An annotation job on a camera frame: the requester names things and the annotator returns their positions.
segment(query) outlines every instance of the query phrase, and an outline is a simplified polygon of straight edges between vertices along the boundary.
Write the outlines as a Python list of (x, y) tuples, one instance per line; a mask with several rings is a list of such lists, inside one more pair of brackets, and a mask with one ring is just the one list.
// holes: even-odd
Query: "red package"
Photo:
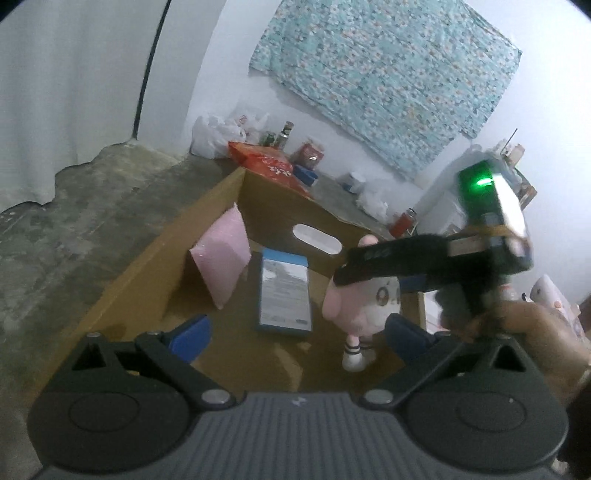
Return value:
[(229, 142), (230, 156), (244, 168), (281, 183), (310, 198), (308, 191), (293, 176), (293, 165), (285, 154), (272, 147), (260, 147), (244, 143)]

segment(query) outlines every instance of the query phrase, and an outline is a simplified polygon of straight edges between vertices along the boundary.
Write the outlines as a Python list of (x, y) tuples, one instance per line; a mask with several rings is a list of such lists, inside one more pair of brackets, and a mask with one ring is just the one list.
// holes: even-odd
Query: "green light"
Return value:
[(488, 185), (492, 185), (492, 178), (480, 179), (476, 182), (476, 185), (479, 187), (485, 187)]

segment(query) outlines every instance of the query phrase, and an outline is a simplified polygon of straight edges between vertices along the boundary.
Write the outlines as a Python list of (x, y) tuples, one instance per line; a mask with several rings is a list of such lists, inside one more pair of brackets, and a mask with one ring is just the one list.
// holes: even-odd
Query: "box handle hole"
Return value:
[(293, 234), (298, 239), (308, 245), (311, 245), (318, 250), (322, 250), (324, 253), (329, 255), (337, 255), (341, 253), (343, 244), (339, 242), (334, 236), (328, 235), (328, 233), (321, 232), (310, 225), (298, 223), (293, 227)]

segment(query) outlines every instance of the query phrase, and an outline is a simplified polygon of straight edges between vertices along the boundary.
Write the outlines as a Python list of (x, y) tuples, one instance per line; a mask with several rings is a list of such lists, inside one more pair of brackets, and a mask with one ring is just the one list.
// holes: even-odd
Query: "metal screw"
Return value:
[(228, 403), (231, 398), (232, 396), (227, 391), (220, 388), (212, 388), (201, 394), (201, 399), (210, 405), (224, 405), (225, 403)]
[(374, 405), (387, 405), (392, 402), (394, 399), (394, 395), (392, 392), (388, 390), (382, 390), (380, 388), (374, 388), (373, 390), (368, 390), (363, 395), (366, 401), (372, 403)]

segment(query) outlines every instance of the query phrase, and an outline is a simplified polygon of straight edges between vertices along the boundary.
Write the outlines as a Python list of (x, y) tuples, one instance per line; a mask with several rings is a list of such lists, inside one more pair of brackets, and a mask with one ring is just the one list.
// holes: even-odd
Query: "blue floral fabric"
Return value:
[(251, 66), (410, 178), (478, 134), (520, 57), (461, 0), (283, 0)]

